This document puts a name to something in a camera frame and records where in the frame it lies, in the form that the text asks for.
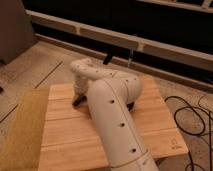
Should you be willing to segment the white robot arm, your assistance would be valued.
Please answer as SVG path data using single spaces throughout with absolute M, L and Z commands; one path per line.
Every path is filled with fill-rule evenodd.
M 89 58 L 71 62 L 70 70 L 75 75 L 73 105 L 87 98 L 111 171 L 159 171 L 128 109 L 141 94 L 139 77 L 97 68 Z

